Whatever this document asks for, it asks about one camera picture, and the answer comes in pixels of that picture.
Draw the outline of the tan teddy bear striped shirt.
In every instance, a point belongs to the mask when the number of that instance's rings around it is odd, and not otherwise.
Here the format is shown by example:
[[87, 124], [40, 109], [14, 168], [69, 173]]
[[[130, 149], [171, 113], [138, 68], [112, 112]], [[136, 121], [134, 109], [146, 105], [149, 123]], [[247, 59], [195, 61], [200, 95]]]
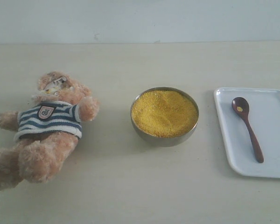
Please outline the tan teddy bear striped shirt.
[[14, 146], [0, 149], [0, 190], [51, 180], [81, 139], [81, 124], [99, 111], [90, 88], [67, 74], [41, 76], [37, 89], [32, 108], [0, 114], [0, 128], [15, 133]]

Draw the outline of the dark wooden spoon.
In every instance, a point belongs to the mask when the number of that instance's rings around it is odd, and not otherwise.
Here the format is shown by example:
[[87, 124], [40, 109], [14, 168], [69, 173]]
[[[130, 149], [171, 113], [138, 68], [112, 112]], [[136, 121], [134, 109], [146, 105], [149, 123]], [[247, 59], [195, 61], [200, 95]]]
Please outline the dark wooden spoon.
[[243, 120], [243, 122], [246, 125], [246, 128], [248, 130], [253, 152], [254, 152], [254, 157], [258, 163], [263, 163], [264, 162], [264, 156], [261, 150], [261, 147], [259, 145], [259, 142], [257, 140], [257, 137], [249, 123], [249, 103], [248, 101], [243, 98], [243, 97], [236, 97], [232, 100], [231, 106], [234, 110], [234, 112]]

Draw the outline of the steel bowl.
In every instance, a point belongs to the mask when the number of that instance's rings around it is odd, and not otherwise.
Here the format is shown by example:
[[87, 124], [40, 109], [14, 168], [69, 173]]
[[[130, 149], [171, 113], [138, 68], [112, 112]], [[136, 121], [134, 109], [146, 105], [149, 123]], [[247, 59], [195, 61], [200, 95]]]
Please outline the steel bowl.
[[179, 90], [177, 88], [173, 88], [173, 87], [154, 87], [148, 90], [145, 90], [144, 92], [142, 92], [141, 94], [139, 94], [135, 100], [133, 101], [133, 103], [131, 104], [131, 108], [130, 108], [130, 117], [131, 117], [131, 123], [133, 125], [134, 130], [136, 131], [136, 133], [147, 143], [156, 146], [156, 147], [173, 147], [173, 146], [177, 146], [181, 143], [183, 143], [184, 141], [188, 140], [190, 138], [190, 136], [194, 133], [194, 131], [196, 130], [199, 118], [197, 123], [195, 124], [195, 126], [187, 133], [185, 133], [184, 135], [178, 136], [178, 137], [173, 137], [173, 138], [162, 138], [162, 137], [155, 137], [152, 135], [149, 135], [145, 132], [143, 132], [142, 130], [140, 130], [135, 122], [132, 119], [132, 106], [135, 103], [135, 101], [144, 93], [149, 92], [149, 91], [154, 91], [154, 90], [165, 90], [165, 91], [177, 91], [180, 94], [182, 94], [183, 96], [185, 96], [187, 99], [189, 99], [192, 103], [194, 103], [196, 109], [198, 110], [198, 117], [199, 117], [199, 109], [198, 109], [198, 105], [196, 103], [196, 101], [186, 92]]

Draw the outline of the yellow millet grain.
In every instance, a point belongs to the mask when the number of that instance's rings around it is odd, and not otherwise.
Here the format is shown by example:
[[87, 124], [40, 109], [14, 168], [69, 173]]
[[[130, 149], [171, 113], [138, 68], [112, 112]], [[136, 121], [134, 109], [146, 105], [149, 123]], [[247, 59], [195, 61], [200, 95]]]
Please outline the yellow millet grain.
[[177, 91], [154, 90], [141, 95], [132, 106], [132, 119], [143, 132], [173, 138], [189, 132], [198, 121], [198, 110]]

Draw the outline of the white plastic tray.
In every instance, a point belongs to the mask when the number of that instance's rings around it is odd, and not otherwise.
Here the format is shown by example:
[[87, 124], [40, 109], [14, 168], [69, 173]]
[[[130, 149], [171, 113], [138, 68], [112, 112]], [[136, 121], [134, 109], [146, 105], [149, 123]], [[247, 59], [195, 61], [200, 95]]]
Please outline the white plastic tray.
[[[259, 141], [264, 162], [255, 159], [248, 130], [231, 103], [243, 97], [249, 103], [249, 122]], [[240, 175], [280, 178], [280, 90], [221, 87], [214, 101], [231, 168]]]

